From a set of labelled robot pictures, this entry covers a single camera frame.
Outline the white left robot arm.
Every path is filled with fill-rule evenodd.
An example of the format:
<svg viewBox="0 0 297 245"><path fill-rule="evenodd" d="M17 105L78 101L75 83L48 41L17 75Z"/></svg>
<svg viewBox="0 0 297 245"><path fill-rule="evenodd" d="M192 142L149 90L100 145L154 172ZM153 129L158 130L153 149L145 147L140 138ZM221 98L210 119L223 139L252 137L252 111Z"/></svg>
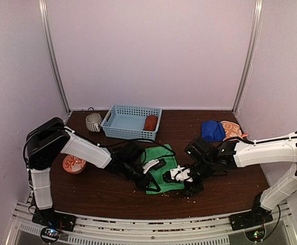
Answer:
<svg viewBox="0 0 297 245"><path fill-rule="evenodd" d="M159 192L152 174L136 164L144 152L139 139L129 139L116 146L102 146L81 136L54 117L30 132L23 148L23 158L30 177L38 217L48 227L59 219L53 212L50 171L59 154L68 154L110 173L122 174L132 180L139 190Z"/></svg>

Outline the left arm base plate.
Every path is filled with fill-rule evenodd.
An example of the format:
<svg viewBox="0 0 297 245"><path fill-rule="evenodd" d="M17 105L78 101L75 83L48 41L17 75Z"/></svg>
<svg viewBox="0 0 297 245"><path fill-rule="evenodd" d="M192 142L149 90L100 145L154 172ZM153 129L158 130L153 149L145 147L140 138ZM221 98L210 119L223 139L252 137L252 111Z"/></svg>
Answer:
<svg viewBox="0 0 297 245"><path fill-rule="evenodd" d="M76 219L77 217L71 214L36 210L32 217L32 222L49 228L72 232L75 227Z"/></svg>

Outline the light blue perforated basket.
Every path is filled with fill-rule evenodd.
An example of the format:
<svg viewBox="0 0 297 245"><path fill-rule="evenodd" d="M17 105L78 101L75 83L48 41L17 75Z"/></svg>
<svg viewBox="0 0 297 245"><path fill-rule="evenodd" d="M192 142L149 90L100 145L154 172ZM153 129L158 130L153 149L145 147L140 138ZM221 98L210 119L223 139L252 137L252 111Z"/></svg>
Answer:
<svg viewBox="0 0 297 245"><path fill-rule="evenodd" d="M145 131L148 116L156 116L157 124L153 131ZM106 137L118 139L155 140L159 130L162 109L129 105L113 105L102 121Z"/></svg>

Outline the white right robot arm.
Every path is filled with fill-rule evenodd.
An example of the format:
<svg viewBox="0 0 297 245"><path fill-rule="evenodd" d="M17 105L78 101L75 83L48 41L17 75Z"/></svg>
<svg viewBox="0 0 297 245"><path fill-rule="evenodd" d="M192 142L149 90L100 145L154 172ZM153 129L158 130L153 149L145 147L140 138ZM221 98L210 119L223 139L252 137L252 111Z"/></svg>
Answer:
<svg viewBox="0 0 297 245"><path fill-rule="evenodd" d="M290 169L274 184L255 197L247 213L250 225L258 225L280 202L297 191L297 130L278 138L258 141L230 139L218 147L199 141L199 147L188 150L195 163L183 171L186 187L202 183L214 173L256 164L291 162Z"/></svg>

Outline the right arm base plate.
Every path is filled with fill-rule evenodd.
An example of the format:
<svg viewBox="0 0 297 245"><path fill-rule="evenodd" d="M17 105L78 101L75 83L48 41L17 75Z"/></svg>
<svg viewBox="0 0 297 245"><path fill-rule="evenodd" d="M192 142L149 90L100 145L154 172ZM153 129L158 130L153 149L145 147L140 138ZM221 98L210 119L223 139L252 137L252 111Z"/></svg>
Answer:
<svg viewBox="0 0 297 245"><path fill-rule="evenodd" d="M273 221L270 212L264 211L247 211L229 216L230 224L233 231L247 229L255 226L261 226L265 223Z"/></svg>

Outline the green towel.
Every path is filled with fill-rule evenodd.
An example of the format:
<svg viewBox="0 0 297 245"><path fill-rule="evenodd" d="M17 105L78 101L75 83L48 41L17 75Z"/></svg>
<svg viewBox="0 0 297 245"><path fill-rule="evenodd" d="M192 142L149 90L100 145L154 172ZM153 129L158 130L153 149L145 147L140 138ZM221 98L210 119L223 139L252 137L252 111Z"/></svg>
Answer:
<svg viewBox="0 0 297 245"><path fill-rule="evenodd" d="M159 168L158 170L150 170L149 173L154 177L157 184L161 188L159 192L155 191L146 191L145 193L148 195L156 195L159 193L164 193L172 190L182 190L184 188L184 183L167 183L163 180L163 174L173 168L177 167L177 161L175 156L171 156L171 152L168 151L166 148L163 148L161 146L156 146L153 148L147 148L145 150L145 153L141 155L141 163L146 164L151 160L154 159L163 159L166 162L166 165Z"/></svg>

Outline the rust brown towel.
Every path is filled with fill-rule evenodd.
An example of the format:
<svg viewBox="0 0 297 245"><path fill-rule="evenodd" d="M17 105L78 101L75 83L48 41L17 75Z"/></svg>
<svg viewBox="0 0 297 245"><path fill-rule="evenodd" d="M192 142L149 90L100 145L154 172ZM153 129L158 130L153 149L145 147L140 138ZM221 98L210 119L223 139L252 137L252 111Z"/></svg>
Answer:
<svg viewBox="0 0 297 245"><path fill-rule="evenodd" d="M155 131L156 129L156 125L158 122L158 117L155 115L149 115L146 120L145 120L145 124L144 124L144 131Z"/></svg>

